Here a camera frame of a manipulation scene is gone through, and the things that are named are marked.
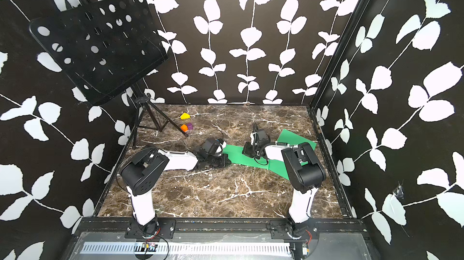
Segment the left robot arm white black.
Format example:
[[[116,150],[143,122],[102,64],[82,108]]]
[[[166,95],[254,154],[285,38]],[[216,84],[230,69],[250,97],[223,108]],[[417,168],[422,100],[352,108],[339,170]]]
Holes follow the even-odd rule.
[[[171,152],[148,146],[127,158],[120,176],[130,195],[133,208],[131,231],[143,238],[159,233],[157,214],[153,208],[152,190],[163,172],[224,168],[231,164],[226,154],[197,156],[191,151]]]

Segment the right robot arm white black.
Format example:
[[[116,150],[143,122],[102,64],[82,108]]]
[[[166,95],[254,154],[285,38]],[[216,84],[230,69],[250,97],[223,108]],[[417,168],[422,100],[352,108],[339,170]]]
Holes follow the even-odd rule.
[[[288,221],[295,230],[308,228],[311,225],[311,208],[316,192],[326,180],[325,169],[311,144],[273,142],[267,132],[254,122],[250,140],[245,143],[242,154],[262,167],[281,164],[281,169],[293,187]]]

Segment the green rectangular paper sheet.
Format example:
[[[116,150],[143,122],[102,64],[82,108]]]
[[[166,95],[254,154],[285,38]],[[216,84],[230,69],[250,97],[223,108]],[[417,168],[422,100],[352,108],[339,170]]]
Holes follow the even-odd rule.
[[[226,154],[228,156],[228,159],[234,164],[243,165],[247,167],[269,169],[269,163],[266,160],[256,160],[252,157],[243,155],[242,152],[242,147],[229,144],[227,144],[226,147],[223,149],[223,154]]]

